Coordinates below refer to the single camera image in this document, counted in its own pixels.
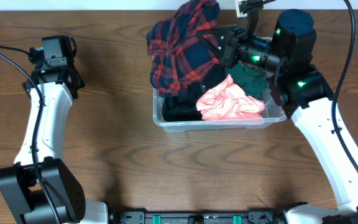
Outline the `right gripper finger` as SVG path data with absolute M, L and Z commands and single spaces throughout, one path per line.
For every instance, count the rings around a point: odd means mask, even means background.
M 229 25 L 199 30 L 196 36 L 217 58 L 221 58 L 225 48 L 231 44 L 234 38 L 236 27 L 236 25 Z
M 258 20 L 259 11 L 264 8 L 265 4 L 274 2 L 275 0 L 247 0 L 246 1 L 246 12 L 247 12 L 247 36 L 254 35 Z

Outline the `large black garment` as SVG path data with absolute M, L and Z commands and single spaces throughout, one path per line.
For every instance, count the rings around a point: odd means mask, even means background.
M 178 96 L 165 98 L 162 116 L 166 122 L 200 121 L 201 113 L 196 109 L 196 102 L 206 92 L 203 84 L 195 83 Z

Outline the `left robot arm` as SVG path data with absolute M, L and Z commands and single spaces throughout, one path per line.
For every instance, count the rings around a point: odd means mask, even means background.
M 72 37 L 44 37 L 30 49 L 34 70 L 22 84 L 31 102 L 27 131 L 10 167 L 0 169 L 0 191 L 16 223 L 108 223 L 108 206 L 85 197 L 64 163 L 65 126 L 84 82 L 75 68 Z

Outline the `dark green cloth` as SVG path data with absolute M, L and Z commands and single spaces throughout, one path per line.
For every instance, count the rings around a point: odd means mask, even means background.
M 225 68 L 225 75 L 230 75 L 248 96 L 263 100 L 263 92 L 269 87 L 267 73 L 257 68 L 238 63 L 233 68 Z

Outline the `pink garment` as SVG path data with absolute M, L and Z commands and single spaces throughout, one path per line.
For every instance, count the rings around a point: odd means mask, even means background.
M 198 99 L 196 109 L 205 121 L 260 119 L 265 103 L 246 95 L 229 74 L 220 84 Z

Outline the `red plaid flannel shirt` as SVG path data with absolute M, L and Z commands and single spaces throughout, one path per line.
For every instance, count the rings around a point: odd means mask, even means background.
M 217 27 L 219 12 L 215 0 L 188 1 L 147 33 L 147 53 L 153 56 L 150 83 L 160 96 L 187 92 L 218 63 L 196 35 Z

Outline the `black cloth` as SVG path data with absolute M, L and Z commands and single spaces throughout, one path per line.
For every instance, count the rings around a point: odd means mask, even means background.
M 214 88 L 226 78 L 224 67 L 221 65 L 214 65 L 206 76 L 196 83 L 192 83 L 188 88 L 188 94 L 192 96 L 201 96 L 209 89 Z

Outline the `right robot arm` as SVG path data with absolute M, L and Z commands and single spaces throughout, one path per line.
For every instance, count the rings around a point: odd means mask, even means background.
M 247 24 L 200 30 L 197 37 L 217 35 L 218 46 L 208 48 L 219 63 L 237 63 L 271 73 L 270 94 L 288 119 L 312 147 L 331 184 L 337 207 L 326 209 L 298 202 L 274 215 L 275 223 L 358 223 L 358 147 L 337 106 L 339 90 L 333 90 L 312 64 L 316 31 L 312 16 L 300 9 L 283 11 L 273 37 L 255 34 L 263 1 L 239 1 L 237 15 Z

